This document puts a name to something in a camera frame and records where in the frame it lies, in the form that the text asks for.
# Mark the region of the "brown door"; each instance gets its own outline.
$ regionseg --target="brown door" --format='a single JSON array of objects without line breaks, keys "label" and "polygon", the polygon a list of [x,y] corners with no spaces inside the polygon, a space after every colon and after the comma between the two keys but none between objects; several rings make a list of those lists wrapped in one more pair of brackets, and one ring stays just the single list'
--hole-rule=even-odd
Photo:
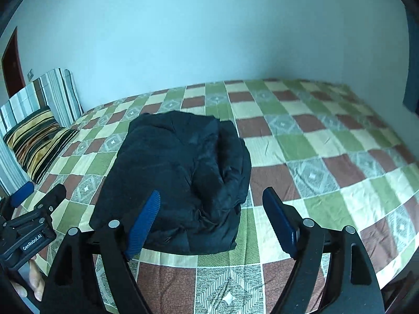
[{"label": "brown door", "polygon": [[15,28],[1,59],[4,81],[9,97],[25,87],[18,53],[18,29]]}]

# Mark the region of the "wrinkled cloth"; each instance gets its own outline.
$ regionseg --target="wrinkled cloth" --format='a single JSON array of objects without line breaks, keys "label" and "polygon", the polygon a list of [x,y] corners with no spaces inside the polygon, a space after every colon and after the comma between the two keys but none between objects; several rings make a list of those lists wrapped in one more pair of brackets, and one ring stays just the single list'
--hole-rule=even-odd
[{"label": "wrinkled cloth", "polygon": [[172,111],[133,120],[104,181],[91,220],[99,229],[141,206],[161,207],[144,248],[204,255],[236,247],[251,160],[231,121]]}]

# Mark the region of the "yellow and black striped pillow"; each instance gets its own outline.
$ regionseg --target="yellow and black striped pillow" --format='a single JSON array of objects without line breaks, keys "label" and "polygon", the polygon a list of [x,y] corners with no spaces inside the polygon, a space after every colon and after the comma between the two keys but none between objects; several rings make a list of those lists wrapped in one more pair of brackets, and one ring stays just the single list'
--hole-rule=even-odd
[{"label": "yellow and black striped pillow", "polygon": [[4,141],[23,170],[39,184],[54,159],[78,132],[60,127],[50,108],[44,106],[15,125]]}]

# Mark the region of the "mattress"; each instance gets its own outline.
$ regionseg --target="mattress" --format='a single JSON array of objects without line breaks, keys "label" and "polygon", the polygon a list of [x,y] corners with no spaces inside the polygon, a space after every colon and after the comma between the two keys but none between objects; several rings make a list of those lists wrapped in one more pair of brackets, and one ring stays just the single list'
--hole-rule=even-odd
[{"label": "mattress", "polygon": [[[347,86],[276,79],[206,83],[132,96],[88,112],[19,209],[33,206],[57,183],[66,200],[53,213],[57,239],[37,256],[48,273],[66,231],[91,230],[89,218],[129,122],[172,110],[231,120],[252,161],[251,183],[232,251],[179,256],[143,249],[129,262],[153,313],[265,313],[278,299],[294,261],[284,253],[261,206],[272,186],[280,198],[319,225],[352,225],[381,287],[419,245],[419,168],[399,137]],[[323,254],[307,312],[318,306],[327,275]],[[116,312],[103,263],[95,256],[101,293]]]}]

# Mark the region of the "folded black clothing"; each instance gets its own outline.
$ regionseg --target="folded black clothing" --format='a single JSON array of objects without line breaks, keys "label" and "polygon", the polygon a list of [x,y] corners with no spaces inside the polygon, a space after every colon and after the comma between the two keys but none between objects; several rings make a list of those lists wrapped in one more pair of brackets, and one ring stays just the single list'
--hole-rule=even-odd
[{"label": "folded black clothing", "polygon": [[172,111],[133,120],[89,222],[99,229],[141,206],[161,207],[144,247],[204,255],[236,247],[251,161],[231,121]]}]

